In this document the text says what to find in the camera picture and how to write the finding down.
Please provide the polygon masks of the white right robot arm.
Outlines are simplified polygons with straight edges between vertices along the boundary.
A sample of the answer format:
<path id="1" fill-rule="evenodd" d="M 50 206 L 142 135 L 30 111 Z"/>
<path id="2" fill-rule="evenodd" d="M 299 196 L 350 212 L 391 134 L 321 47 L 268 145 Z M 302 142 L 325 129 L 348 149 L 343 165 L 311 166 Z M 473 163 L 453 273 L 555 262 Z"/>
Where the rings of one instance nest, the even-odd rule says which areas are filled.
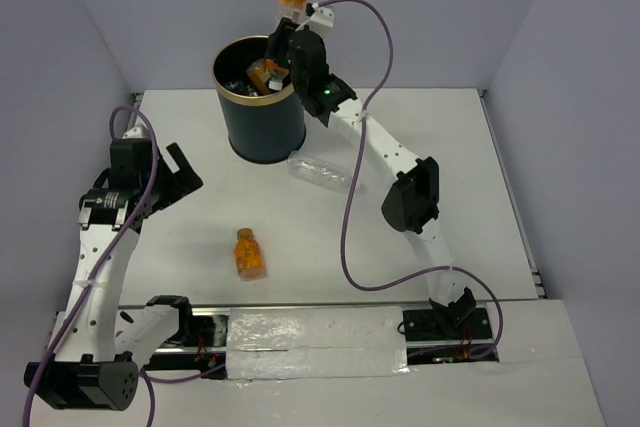
<path id="1" fill-rule="evenodd" d="M 393 180 L 382 203 L 387 224 L 427 249 L 436 266 L 433 272 L 451 270 L 452 257 L 439 231 L 439 166 L 420 159 L 396 143 L 377 121 L 367 115 L 367 102 L 329 71 L 322 27 L 313 20 L 298 25 L 279 21 L 268 37 L 266 59 L 288 71 L 291 85 L 305 110 L 324 126 L 354 141 L 358 147 L 352 180 L 359 176 L 366 152 L 381 175 Z"/>

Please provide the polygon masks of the blue label water bottle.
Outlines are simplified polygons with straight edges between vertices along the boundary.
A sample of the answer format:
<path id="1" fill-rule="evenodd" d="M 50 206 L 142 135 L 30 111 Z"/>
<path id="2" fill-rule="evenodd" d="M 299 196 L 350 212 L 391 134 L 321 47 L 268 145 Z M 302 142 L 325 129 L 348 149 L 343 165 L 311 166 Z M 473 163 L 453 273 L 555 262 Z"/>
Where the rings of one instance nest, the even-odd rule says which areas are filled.
<path id="1" fill-rule="evenodd" d="M 241 91 L 241 94 L 243 96 L 247 96 L 247 97 L 258 97 L 259 96 L 259 94 L 254 89 L 254 87 L 252 85 L 248 85 L 246 83 L 241 83 L 240 91 Z"/>

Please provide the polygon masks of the clear crushed bottle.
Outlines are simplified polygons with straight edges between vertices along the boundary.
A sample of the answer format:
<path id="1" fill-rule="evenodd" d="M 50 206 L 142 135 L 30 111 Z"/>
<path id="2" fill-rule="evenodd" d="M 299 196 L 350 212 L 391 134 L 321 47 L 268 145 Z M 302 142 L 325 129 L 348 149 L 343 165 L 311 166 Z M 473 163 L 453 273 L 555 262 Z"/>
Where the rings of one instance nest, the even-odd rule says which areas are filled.
<path id="1" fill-rule="evenodd" d="M 347 194 L 353 181 L 352 172 L 337 164 L 301 154 L 299 151 L 289 155 L 286 167 L 291 176 L 333 192 Z"/>

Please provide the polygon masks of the orange bottle with white label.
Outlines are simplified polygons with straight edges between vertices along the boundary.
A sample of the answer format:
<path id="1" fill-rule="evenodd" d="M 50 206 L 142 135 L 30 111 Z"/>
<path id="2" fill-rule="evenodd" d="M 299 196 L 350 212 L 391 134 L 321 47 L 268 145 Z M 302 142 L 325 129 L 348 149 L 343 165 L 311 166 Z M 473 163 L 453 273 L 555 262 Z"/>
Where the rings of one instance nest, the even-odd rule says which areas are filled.
<path id="1" fill-rule="evenodd" d="M 269 72 L 268 87 L 281 91 L 289 71 L 286 68 L 288 39 L 300 25 L 307 0 L 277 0 L 276 30 L 268 37 L 265 62 Z"/>

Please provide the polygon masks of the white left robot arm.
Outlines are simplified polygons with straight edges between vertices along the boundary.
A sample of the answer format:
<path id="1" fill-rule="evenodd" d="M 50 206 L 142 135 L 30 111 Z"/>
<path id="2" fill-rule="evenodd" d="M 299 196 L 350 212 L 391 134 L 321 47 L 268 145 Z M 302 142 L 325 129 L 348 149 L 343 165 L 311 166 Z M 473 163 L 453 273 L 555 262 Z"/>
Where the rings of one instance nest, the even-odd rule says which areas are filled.
<path id="1" fill-rule="evenodd" d="M 167 152 L 176 171 L 149 139 L 113 141 L 110 166 L 80 198 L 80 251 L 67 308 L 44 360 L 28 363 L 24 373 L 25 385 L 53 409 L 127 409 L 155 350 L 195 335 L 184 296 L 154 296 L 137 319 L 119 309 L 143 222 L 203 185 L 178 144 Z"/>

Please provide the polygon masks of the clear bottle blue cap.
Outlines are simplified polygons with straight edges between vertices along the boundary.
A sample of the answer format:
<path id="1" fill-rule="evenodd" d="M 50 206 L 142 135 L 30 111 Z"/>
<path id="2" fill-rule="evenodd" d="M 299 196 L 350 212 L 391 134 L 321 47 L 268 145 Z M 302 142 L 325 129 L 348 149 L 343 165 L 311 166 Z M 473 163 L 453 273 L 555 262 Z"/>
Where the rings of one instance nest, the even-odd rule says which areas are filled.
<path id="1" fill-rule="evenodd" d="M 229 92 L 235 95 L 243 95 L 245 84 L 241 79 L 226 80 L 222 83 L 222 86 Z"/>

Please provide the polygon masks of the large orange milk tea bottle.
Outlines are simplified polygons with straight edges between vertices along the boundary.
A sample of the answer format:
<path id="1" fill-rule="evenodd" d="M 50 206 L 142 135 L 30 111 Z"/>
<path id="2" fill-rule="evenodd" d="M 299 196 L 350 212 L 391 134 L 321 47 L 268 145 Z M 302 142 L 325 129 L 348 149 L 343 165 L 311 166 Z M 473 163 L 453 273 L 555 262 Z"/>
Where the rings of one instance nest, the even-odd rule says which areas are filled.
<path id="1" fill-rule="evenodd" d="M 271 75 L 264 58 L 257 59 L 251 63 L 246 68 L 246 75 L 259 95 L 266 96 L 271 94 L 268 86 Z"/>

